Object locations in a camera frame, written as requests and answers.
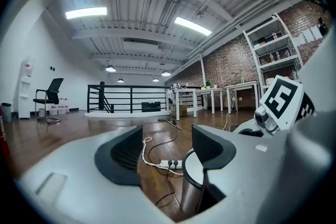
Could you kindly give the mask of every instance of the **wooden floor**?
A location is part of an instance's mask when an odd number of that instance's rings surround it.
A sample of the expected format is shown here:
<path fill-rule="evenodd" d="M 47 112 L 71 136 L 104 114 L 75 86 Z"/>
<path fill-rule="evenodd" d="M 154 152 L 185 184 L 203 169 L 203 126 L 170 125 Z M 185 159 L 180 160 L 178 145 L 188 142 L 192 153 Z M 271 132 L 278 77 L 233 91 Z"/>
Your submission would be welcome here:
<path fill-rule="evenodd" d="M 193 118 L 192 113 L 188 113 L 187 116 L 181 117 L 177 123 L 182 131 L 166 122 L 157 121 L 158 118 L 164 117 L 90 119 L 84 117 L 84 111 L 59 115 L 62 121 L 50 126 L 37 123 L 35 118 L 14 120 L 12 123 L 4 125 L 11 152 L 8 164 L 13 176 L 19 177 L 44 156 L 67 142 L 115 130 L 119 127 L 135 125 L 143 125 L 143 139 L 152 137 L 152 140 L 147 143 L 145 157 L 153 145 L 169 141 L 175 137 L 176 133 L 178 134 L 174 142 L 152 150 L 150 158 L 153 163 L 159 163 L 162 159 L 182 160 L 184 154 L 192 148 L 191 125 L 204 124 L 222 129 L 225 125 L 226 113 L 227 111 L 216 111 L 212 115 L 210 110 L 199 111 L 197 118 Z M 252 117 L 251 111 L 233 112 L 228 116 L 226 130 L 228 131 L 231 125 L 239 125 Z M 153 203 L 171 192 L 165 176 L 154 167 L 144 164 L 141 158 L 138 163 L 138 173 L 141 176 L 142 190 Z M 175 189 L 175 195 L 166 197 L 158 204 L 158 207 L 177 222 L 186 218 L 180 210 L 182 177 L 170 178 L 170 182 Z"/>

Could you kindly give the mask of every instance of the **office chair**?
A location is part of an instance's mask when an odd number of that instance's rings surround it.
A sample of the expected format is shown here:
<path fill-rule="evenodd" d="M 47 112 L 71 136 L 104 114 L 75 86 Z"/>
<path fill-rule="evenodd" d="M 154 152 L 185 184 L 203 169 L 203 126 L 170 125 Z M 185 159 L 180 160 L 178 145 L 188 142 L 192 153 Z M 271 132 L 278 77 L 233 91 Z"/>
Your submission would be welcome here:
<path fill-rule="evenodd" d="M 57 122 L 61 121 L 58 118 L 47 116 L 46 115 L 46 113 L 47 113 L 46 108 L 47 108 L 47 104 L 58 104 L 59 103 L 57 93 L 59 92 L 58 89 L 61 86 L 62 81 L 63 81 L 62 78 L 53 79 L 53 81 L 51 82 L 48 90 L 41 90 L 41 89 L 36 90 L 35 99 L 33 99 L 33 101 L 35 102 L 35 115 L 37 115 L 37 120 L 46 120 L 48 124 L 57 123 Z M 45 94 L 44 99 L 37 99 L 37 92 L 45 92 L 46 94 Z M 37 114 L 36 103 L 44 104 L 44 111 L 45 111 L 45 116 L 44 117 L 40 117 Z"/>

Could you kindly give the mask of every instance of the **desk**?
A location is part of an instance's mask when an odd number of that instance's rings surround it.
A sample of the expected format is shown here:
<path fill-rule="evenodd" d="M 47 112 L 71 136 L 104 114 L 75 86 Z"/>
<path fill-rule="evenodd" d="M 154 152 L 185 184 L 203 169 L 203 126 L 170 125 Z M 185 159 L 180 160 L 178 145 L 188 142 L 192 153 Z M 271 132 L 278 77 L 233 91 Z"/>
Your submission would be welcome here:
<path fill-rule="evenodd" d="M 227 94 L 227 106 L 228 106 L 228 113 L 231 113 L 231 98 L 230 98 L 230 89 L 234 89 L 235 91 L 235 106 L 236 106 L 236 111 L 238 111 L 238 100 L 237 100 L 237 91 L 239 90 L 246 90 L 246 89 L 251 89 L 252 87 L 254 87 L 254 94 L 255 94 L 255 98 L 256 98 L 256 109 L 258 109 L 259 107 L 259 82 L 257 82 L 256 80 L 254 81 L 249 81 L 249 82 L 245 82 L 245 83 L 240 83 L 240 84 L 236 84 L 236 85 L 230 85 L 226 87 L 226 94 Z"/>
<path fill-rule="evenodd" d="M 174 90 L 176 96 L 176 120 L 179 121 L 180 120 L 180 97 L 179 97 L 179 93 L 180 92 L 192 92 L 193 93 L 193 113 L 194 113 L 194 118 L 197 117 L 197 96 L 195 93 L 196 89 L 176 89 Z"/>
<path fill-rule="evenodd" d="M 205 89 L 205 90 L 197 90 L 195 91 L 196 94 L 201 94 L 203 95 L 203 99 L 204 99 L 204 109 L 207 109 L 207 100 L 204 97 L 204 95 L 207 94 L 211 94 L 211 109 L 212 109 L 212 113 L 215 114 L 215 100 L 214 100 L 214 92 L 219 92 L 219 98 L 220 98 L 220 107 L 221 107 L 221 111 L 223 111 L 223 89 L 222 88 L 210 88 L 210 89 Z"/>

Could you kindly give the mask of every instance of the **white cable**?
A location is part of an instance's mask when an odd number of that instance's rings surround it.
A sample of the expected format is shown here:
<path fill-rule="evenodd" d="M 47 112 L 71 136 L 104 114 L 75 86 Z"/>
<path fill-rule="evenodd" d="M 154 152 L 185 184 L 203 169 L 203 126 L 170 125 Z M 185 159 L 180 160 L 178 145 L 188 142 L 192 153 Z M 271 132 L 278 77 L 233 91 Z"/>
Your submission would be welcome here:
<path fill-rule="evenodd" d="M 169 170 L 170 172 L 172 172 L 173 174 L 175 175 L 179 175 L 179 176 L 183 176 L 183 174 L 179 174 L 179 173 L 176 173 L 166 167 L 161 167 L 159 164 L 153 164 L 153 163 L 149 163 L 145 160 L 145 156 L 144 156 L 144 153 L 145 153 L 145 148 L 146 148 L 146 142 L 149 142 L 150 140 L 152 140 L 151 137 L 146 137 L 144 141 L 142 141 L 143 143 L 143 149 L 142 149 L 142 159 L 143 159 L 143 162 L 150 165 L 150 166 L 155 166 L 157 168 L 160 168 L 160 169 L 163 169 L 163 170 Z"/>
<path fill-rule="evenodd" d="M 228 116 L 229 116 L 229 112 L 227 112 L 227 114 L 226 114 L 226 122 L 225 122 L 225 125 L 224 125 L 224 128 L 222 129 L 222 131 L 224 131 L 224 129 L 225 129 L 226 125 L 227 125 L 227 117 Z"/>

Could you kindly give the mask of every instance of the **power strip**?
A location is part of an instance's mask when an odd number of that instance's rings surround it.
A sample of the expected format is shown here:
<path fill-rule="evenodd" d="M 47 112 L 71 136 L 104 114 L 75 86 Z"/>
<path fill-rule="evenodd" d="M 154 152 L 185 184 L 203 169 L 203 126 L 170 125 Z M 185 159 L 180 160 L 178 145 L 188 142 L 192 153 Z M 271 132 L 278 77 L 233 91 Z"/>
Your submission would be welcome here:
<path fill-rule="evenodd" d="M 172 162 L 173 162 L 173 164 L 170 166 L 171 170 L 173 170 L 175 168 L 174 160 L 172 160 Z M 168 168 L 169 167 L 168 161 L 161 161 L 159 165 L 163 168 Z M 182 161 L 178 161 L 178 164 L 176 166 L 176 170 L 180 170 L 180 169 L 182 169 Z"/>

